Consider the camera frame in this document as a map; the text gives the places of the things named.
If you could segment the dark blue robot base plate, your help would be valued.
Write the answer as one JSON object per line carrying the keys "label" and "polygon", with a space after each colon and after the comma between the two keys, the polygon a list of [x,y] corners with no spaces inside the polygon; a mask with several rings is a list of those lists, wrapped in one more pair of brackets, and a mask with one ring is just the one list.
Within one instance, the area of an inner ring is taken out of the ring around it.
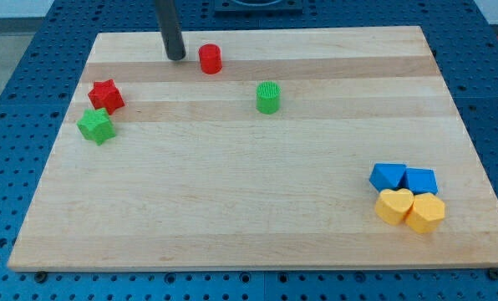
{"label": "dark blue robot base plate", "polygon": [[213,0],[214,14],[301,13],[303,0]]}

